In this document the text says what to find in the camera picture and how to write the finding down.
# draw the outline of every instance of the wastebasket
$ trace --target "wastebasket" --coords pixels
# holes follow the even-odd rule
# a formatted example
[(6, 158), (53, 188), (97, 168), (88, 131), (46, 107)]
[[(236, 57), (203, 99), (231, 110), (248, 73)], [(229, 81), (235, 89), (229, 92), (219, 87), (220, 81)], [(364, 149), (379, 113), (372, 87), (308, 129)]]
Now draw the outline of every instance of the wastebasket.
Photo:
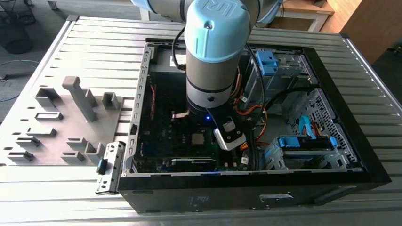
[(32, 2), (29, 0), (0, 0), (0, 6), (5, 12), (13, 12), (17, 15), (22, 25), (34, 23), (36, 18), (30, 10)]
[(28, 52), (33, 43), (13, 12), (0, 11), (0, 46), (10, 54)]

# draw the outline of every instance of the slotted table surface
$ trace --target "slotted table surface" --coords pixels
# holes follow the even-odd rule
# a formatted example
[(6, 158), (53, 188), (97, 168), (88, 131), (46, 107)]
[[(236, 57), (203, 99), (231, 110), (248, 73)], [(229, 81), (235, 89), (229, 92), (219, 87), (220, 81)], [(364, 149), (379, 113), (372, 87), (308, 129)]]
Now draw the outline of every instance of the slotted table surface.
[[(172, 39), (181, 28), (177, 23), (93, 17), (66, 21), (4, 120), (0, 136), (20, 123), (21, 112), (30, 104), (25, 99), (38, 86), (50, 87), (64, 76), (78, 76), (82, 88), (90, 88), (93, 95), (114, 92), (125, 99), (114, 133), (114, 140), (125, 141), (144, 40)], [(388, 172), (390, 184), (317, 207), (139, 215), (120, 195), (94, 196), (94, 167), (2, 166), (0, 223), (89, 221), (129, 225), (132, 221), (152, 221), (147, 225), (175, 225), (172, 220), (189, 224), (197, 219), (200, 225), (265, 225), (267, 220), (272, 225), (396, 225), (391, 219), (400, 218), (402, 209), (402, 108), (351, 41), (336, 34), (255, 28), (249, 43), (315, 48)]]

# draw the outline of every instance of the white label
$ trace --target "white label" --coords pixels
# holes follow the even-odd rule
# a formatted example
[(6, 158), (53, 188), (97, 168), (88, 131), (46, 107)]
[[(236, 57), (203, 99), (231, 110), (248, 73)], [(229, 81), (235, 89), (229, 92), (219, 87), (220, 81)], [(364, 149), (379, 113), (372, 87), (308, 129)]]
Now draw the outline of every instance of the white label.
[[(185, 54), (176, 54), (176, 60), (180, 65), (185, 64)], [(175, 67), (173, 57), (169, 56), (169, 66)]]
[(248, 165), (248, 159), (247, 159), (247, 158), (244, 158), (244, 157), (241, 157), (241, 164), (245, 164), (245, 165)]
[(240, 96), (240, 100), (245, 103), (247, 102), (247, 98), (244, 96)]

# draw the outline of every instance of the open computer tower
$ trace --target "open computer tower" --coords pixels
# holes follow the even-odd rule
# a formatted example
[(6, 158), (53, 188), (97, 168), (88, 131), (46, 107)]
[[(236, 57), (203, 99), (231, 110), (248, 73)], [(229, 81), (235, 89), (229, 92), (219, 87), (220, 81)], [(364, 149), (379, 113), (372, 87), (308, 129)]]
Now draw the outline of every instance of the open computer tower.
[[(131, 131), (127, 143), (106, 145), (97, 194), (120, 193), (139, 213), (259, 210), (321, 205), (390, 182), (315, 50), (251, 47), (259, 65), (244, 50), (241, 110), (260, 95), (256, 66), (264, 71), (265, 98), (312, 87), (277, 99), (255, 127), (257, 133), (267, 124), (257, 170), (248, 170), (240, 147), (220, 149), (208, 117), (201, 123), (187, 119), (185, 72), (172, 64), (171, 41), (147, 40)], [(180, 61), (184, 43), (175, 48)]]

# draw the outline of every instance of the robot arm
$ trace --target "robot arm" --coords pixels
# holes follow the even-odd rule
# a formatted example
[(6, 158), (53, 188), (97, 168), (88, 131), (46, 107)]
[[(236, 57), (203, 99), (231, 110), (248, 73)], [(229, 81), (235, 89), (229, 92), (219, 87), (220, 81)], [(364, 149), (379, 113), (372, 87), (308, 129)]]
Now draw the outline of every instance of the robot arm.
[[(187, 12), (189, 4), (195, 0), (131, 0), (132, 3), (163, 16), (172, 18), (175, 21), (187, 21)], [(252, 23), (269, 23), (276, 15), (283, 0), (240, 0), (249, 12)]]
[(272, 21), (281, 0), (132, 0), (185, 21), (187, 101), (193, 115), (209, 115), (220, 148), (231, 150), (244, 135), (227, 102), (241, 50), (256, 22)]

